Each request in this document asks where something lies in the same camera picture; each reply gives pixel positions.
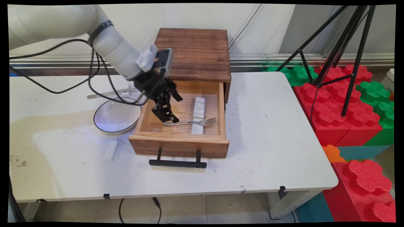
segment red foam block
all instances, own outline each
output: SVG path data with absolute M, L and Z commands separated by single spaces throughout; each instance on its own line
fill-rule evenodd
M 392 183 L 372 160 L 334 162 L 338 185 L 324 190 L 334 221 L 396 222 Z
M 353 65 L 347 65 L 345 68 L 342 69 L 342 72 L 345 75 L 349 75 L 349 74 L 352 74 L 353 70 L 354 70 Z M 360 84 L 362 81 L 366 81 L 366 82 L 370 83 L 372 76 L 373 76 L 373 74 L 371 72 L 369 72 L 365 66 L 359 65 L 358 74 L 356 75 L 356 79 L 355 79 L 355 85 Z
M 317 73 L 318 75 L 320 75 L 320 72 L 323 69 L 323 66 L 324 65 L 322 65 L 320 68 L 315 69 L 314 72 Z M 342 72 L 342 69 L 340 67 L 338 67 L 338 66 L 335 68 L 331 67 L 328 70 L 328 73 L 326 74 L 326 77 L 324 78 L 323 83 L 328 82 L 330 80 L 341 78 L 343 76 L 346 76 L 346 74 L 344 72 Z
M 383 128 L 379 124 L 380 116 L 373 112 L 369 104 L 357 101 L 350 103 L 345 123 L 349 131 L 335 144 L 336 147 L 363 146 Z
M 326 90 L 329 91 L 331 100 L 337 105 L 344 105 L 345 97 L 347 96 L 349 86 L 349 79 L 334 82 L 332 84 L 326 85 Z M 351 98 L 349 103 L 356 103 L 360 101 L 360 91 L 353 89 L 351 93 Z
M 296 97 L 310 120 L 311 107 L 317 87 L 309 83 L 294 87 Z M 330 93 L 325 88 L 317 92 L 313 107 L 313 130 L 322 146 L 336 144 L 348 132 L 349 128 L 341 117 L 342 108 L 332 103 Z

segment drawer handle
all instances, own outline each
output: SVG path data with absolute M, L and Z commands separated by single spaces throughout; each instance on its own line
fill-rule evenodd
M 206 162 L 201 162 L 201 151 L 196 151 L 196 162 L 185 162 L 185 161 L 170 161 L 170 160 L 160 160 L 161 148 L 158 150 L 157 159 L 150 159 L 149 164 L 151 166 L 172 166 L 172 167 L 186 167 L 186 168 L 204 168 L 206 169 Z

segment white bowl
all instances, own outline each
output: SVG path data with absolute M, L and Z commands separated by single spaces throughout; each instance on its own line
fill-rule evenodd
M 123 97 L 127 102 L 136 102 L 134 99 Z M 110 135 L 124 134 L 133 129 L 139 119 L 140 106 L 107 101 L 102 104 L 94 114 L 95 126 Z

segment tiled floor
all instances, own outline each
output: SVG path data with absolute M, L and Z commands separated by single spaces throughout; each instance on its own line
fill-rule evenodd
M 391 188 L 390 194 L 394 199 L 396 199 L 396 181 L 394 176 L 394 144 L 381 152 L 373 161 L 378 163 L 383 169 L 383 175 L 391 180 L 393 187 Z
M 35 221 L 120 223 L 120 199 L 41 203 Z M 160 224 L 294 223 L 293 214 L 282 220 L 269 217 L 266 193 L 158 197 Z M 160 211 L 152 198 L 125 199 L 125 223 L 157 223 Z

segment bowl rim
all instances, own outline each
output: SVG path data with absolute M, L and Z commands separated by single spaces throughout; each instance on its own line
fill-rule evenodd
M 103 132 L 108 132 L 108 131 L 104 131 L 104 130 L 100 129 L 100 128 L 97 126 L 97 124 L 95 123 L 95 115 L 97 114 L 97 111 L 98 111 L 104 104 L 106 104 L 107 102 L 113 102 L 113 100 L 108 100 L 108 101 L 104 102 L 103 104 L 101 104 L 101 105 L 97 108 L 97 110 L 95 111 L 94 116 L 93 116 L 93 122 L 94 122 L 95 127 L 97 127 L 97 129 L 99 129 L 99 130 L 101 130 L 101 131 L 103 131 Z M 134 124 L 136 124 L 136 122 L 139 120 L 139 117 L 137 117 L 136 121 L 135 121 L 133 124 L 131 124 L 129 127 L 124 128 L 124 129 L 119 130 L 119 131 L 108 132 L 108 133 L 122 132 L 122 131 L 124 131 L 124 130 L 130 128 L 130 127 L 132 127 L 132 126 L 133 126 Z

